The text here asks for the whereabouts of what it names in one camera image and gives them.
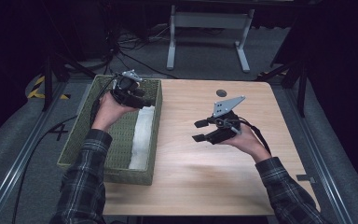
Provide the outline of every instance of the metal frame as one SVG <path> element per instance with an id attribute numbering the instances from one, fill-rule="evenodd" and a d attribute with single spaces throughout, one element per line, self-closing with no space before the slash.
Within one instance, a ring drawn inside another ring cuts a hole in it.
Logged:
<path id="1" fill-rule="evenodd" d="M 21 177 L 21 174 L 24 171 L 27 161 L 31 158 L 32 150 L 36 144 L 37 138 L 39 138 L 40 133 L 42 132 L 42 129 L 44 128 L 49 115 L 51 114 L 58 100 L 60 99 L 65 87 L 66 87 L 65 82 L 59 82 L 57 84 L 56 91 L 54 92 L 53 101 L 51 102 L 51 105 L 48 107 L 46 112 L 42 112 L 40 114 L 36 122 L 36 125 L 32 129 L 19 155 L 17 156 L 16 160 L 8 170 L 7 175 L 5 176 L 5 179 L 0 187 L 0 212 L 5 205 L 5 202 L 7 201 L 10 192 L 16 186 L 17 181 Z"/>
<path id="2" fill-rule="evenodd" d="M 289 101 L 289 105 L 292 107 L 293 112 L 296 114 L 296 120 L 301 126 L 304 136 L 306 137 L 307 144 L 310 148 L 310 157 L 312 158 L 316 171 L 321 178 L 322 184 L 324 185 L 324 190 L 326 191 L 330 203 L 332 204 L 339 223 L 353 223 L 351 220 L 351 215 L 349 214 L 349 211 L 338 192 L 336 181 L 330 174 L 327 165 L 324 162 L 321 150 L 318 148 L 318 145 L 312 136 L 307 121 L 296 110 L 296 97 L 294 93 L 292 90 L 287 89 L 284 90 L 284 93 Z"/>
<path id="3" fill-rule="evenodd" d="M 238 57 L 240 58 L 242 71 L 250 72 L 243 47 L 255 11 L 249 10 L 248 14 L 223 14 L 223 13 L 197 13 L 176 12 L 175 6 L 171 7 L 170 21 L 170 46 L 168 49 L 167 69 L 173 70 L 176 50 L 175 29 L 176 27 L 204 27 L 222 29 L 242 29 L 241 40 L 235 42 Z"/>

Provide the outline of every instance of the yellow tape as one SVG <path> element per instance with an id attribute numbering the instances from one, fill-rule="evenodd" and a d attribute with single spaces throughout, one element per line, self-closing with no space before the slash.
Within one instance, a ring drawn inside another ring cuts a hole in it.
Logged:
<path id="1" fill-rule="evenodd" d="M 41 98 L 45 99 L 45 94 L 37 93 L 42 83 L 45 81 L 45 76 L 41 75 L 40 78 L 37 79 L 36 83 L 34 84 L 31 92 L 28 94 L 28 98 Z M 71 99 L 71 94 L 63 94 L 60 99 L 62 100 L 69 100 Z"/>

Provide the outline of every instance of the hand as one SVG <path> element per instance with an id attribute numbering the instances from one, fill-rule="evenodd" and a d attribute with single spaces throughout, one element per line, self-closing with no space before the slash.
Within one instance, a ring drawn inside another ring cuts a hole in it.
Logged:
<path id="1" fill-rule="evenodd" d="M 118 121 L 124 114 L 138 110 L 137 108 L 120 105 L 113 98 L 110 92 L 107 92 L 100 99 L 100 109 L 95 116 L 91 129 L 99 129 L 108 132 L 110 126 Z"/>
<path id="2" fill-rule="evenodd" d="M 241 124 L 241 134 L 237 134 L 220 144 L 230 145 L 251 155 L 256 163 L 271 158 L 271 155 L 261 145 L 250 127 Z"/>

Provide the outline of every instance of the metal stand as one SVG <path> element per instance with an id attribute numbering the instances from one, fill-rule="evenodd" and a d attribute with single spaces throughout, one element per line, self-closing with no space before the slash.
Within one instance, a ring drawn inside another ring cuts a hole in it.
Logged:
<path id="1" fill-rule="evenodd" d="M 175 60 L 175 28 L 176 27 L 204 27 L 222 29 L 242 29 L 240 41 L 235 42 L 238 57 L 240 58 L 242 71 L 249 73 L 250 68 L 246 60 L 243 47 L 246 36 L 252 23 L 255 11 L 249 10 L 248 14 L 222 14 L 222 13 L 197 13 L 197 12 L 176 12 L 175 6 L 171 8 L 171 41 L 168 50 L 167 69 L 173 70 Z"/>
<path id="2" fill-rule="evenodd" d="M 53 100 L 53 73 L 58 79 L 59 82 L 66 82 L 69 79 L 69 74 L 64 65 L 68 63 L 78 71 L 86 74 L 91 78 L 95 78 L 96 74 L 90 71 L 88 68 L 84 67 L 80 63 L 77 63 L 73 60 L 70 60 L 61 54 L 50 53 L 45 61 L 45 104 L 42 111 L 46 111 L 51 105 Z"/>
<path id="3" fill-rule="evenodd" d="M 299 79 L 298 93 L 297 93 L 297 109 L 301 117 L 305 117 L 304 114 L 304 101 L 305 101 L 305 90 L 307 86 L 307 67 L 304 61 L 295 61 L 288 64 L 284 64 L 262 77 L 258 77 L 254 81 L 267 81 L 268 79 L 279 75 L 284 71 L 288 71 L 282 81 L 284 89 L 291 89 Z"/>

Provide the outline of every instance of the aluminum rail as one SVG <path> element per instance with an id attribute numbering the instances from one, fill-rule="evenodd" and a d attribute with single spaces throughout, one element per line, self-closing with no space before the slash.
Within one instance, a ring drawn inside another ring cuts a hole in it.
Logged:
<path id="1" fill-rule="evenodd" d="M 41 131 L 45 127 L 45 124 L 48 120 L 49 115 L 51 114 L 54 106 L 57 104 L 60 96 L 62 95 L 66 83 L 59 82 L 57 83 L 56 90 L 53 94 L 53 101 L 51 105 L 45 112 L 42 112 L 37 119 L 37 122 L 32 129 L 30 135 L 25 141 L 19 155 L 14 161 L 11 168 L 8 170 L 7 175 L 0 187 L 0 212 L 7 201 L 8 196 L 10 195 L 13 188 L 16 186 L 17 181 L 19 180 L 22 172 L 24 171 L 27 161 L 30 159 L 32 150 L 40 136 Z"/>
<path id="2" fill-rule="evenodd" d="M 318 148 L 318 145 L 315 142 L 315 139 L 312 136 L 310 131 L 310 127 L 307 121 L 301 118 L 298 110 L 296 109 L 296 96 L 292 90 L 284 90 L 285 95 L 289 101 L 289 105 L 293 109 L 296 114 L 296 119 L 301 126 L 301 129 L 306 137 L 307 143 L 310 147 L 310 156 L 312 158 L 313 163 L 315 164 L 316 170 L 321 178 L 322 184 L 324 185 L 324 189 L 329 197 L 330 203 L 337 215 L 337 219 L 339 223 L 350 224 L 353 223 L 351 220 L 351 216 L 348 212 L 345 203 L 342 201 L 342 198 L 338 192 L 337 184 L 330 174 L 326 163 L 324 162 L 324 158 L 321 154 L 321 150 Z"/>

